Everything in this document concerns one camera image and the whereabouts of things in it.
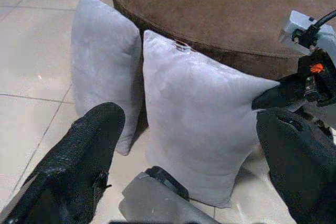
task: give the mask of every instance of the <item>orange label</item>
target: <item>orange label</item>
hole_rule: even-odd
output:
[[[321,63],[310,66],[310,72],[312,73],[320,73],[323,70],[324,70],[324,66]]]

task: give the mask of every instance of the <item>black cable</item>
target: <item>black cable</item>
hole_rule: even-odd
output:
[[[324,25],[326,22],[328,22],[329,20],[331,20],[332,18],[336,17],[336,10],[332,11],[331,13],[325,15],[323,18],[321,18],[320,20],[318,20],[315,24],[314,27],[316,28],[320,28],[322,25]]]

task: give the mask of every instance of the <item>suede upholstery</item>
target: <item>suede upholstery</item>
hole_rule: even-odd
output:
[[[278,42],[295,9],[316,19],[336,0],[113,0],[139,29],[186,42],[195,50],[254,76],[277,80],[297,71],[300,55]]]

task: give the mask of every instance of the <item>gray pillow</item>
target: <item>gray pillow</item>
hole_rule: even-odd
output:
[[[72,85],[76,111],[114,102],[125,112],[117,151],[127,155],[143,101],[137,27],[100,0],[80,0],[72,25]]]
[[[252,100],[278,83],[178,47],[152,31],[144,34],[146,155],[193,199],[227,207],[238,170],[258,144]]]

